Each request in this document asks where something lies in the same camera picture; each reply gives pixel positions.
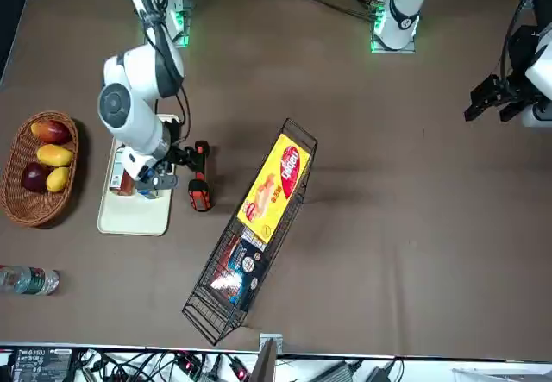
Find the brown table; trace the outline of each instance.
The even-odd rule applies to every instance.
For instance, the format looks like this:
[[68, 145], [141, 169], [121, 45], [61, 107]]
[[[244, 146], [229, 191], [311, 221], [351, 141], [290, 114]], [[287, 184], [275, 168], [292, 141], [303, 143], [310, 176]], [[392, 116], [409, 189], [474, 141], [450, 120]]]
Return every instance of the brown table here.
[[177, 190], [152, 238], [96, 225], [111, 143], [96, 101], [105, 59], [141, 41], [130, 0], [28, 0], [0, 161], [40, 110], [67, 111], [89, 141], [63, 223], [0, 217], [3, 263], [63, 273], [56, 296], [2, 296], [0, 340], [207, 347], [180, 310], [290, 116], [319, 140], [308, 204], [250, 329], [223, 347], [254, 349], [262, 330], [299, 352], [550, 359], [551, 135], [462, 116], [517, 0], [428, 0], [413, 56], [370, 54], [366, 23], [311, 1], [196, 1], [185, 86], [191, 138], [217, 148], [218, 203], [198, 214]]

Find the small bottle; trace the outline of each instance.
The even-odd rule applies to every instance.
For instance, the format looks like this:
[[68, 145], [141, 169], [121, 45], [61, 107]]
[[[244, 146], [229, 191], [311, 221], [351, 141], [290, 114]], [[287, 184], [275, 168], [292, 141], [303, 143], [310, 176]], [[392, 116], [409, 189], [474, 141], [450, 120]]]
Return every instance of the small bottle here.
[[0, 292], [43, 296], [53, 293], [59, 283], [55, 270], [0, 265]]

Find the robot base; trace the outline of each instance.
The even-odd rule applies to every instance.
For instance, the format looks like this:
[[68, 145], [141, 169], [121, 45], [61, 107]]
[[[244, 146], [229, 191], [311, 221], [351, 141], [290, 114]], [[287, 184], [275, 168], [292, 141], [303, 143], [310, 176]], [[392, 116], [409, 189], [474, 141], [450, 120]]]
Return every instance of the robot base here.
[[376, 36], [373, 31], [374, 25], [372, 25], [370, 30], [370, 52], [372, 53], [398, 53], [398, 54], [414, 54], [416, 52], [416, 43], [414, 40], [411, 40], [406, 46], [400, 50], [391, 50], [381, 44], [380, 39]]

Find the small box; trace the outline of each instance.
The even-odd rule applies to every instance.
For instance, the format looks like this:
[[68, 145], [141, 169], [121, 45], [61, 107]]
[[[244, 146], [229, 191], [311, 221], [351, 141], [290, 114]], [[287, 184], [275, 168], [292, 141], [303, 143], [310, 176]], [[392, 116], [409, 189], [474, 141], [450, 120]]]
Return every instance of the small box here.
[[273, 236], [311, 156], [280, 134], [242, 203], [238, 219], [266, 244]]

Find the yellow box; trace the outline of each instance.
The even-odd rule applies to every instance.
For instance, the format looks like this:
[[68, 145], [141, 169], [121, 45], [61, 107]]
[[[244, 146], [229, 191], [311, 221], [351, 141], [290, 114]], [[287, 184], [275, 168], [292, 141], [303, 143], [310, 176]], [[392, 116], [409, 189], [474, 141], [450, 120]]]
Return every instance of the yellow box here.
[[241, 205], [238, 219], [265, 243], [273, 236], [310, 157], [281, 134]]

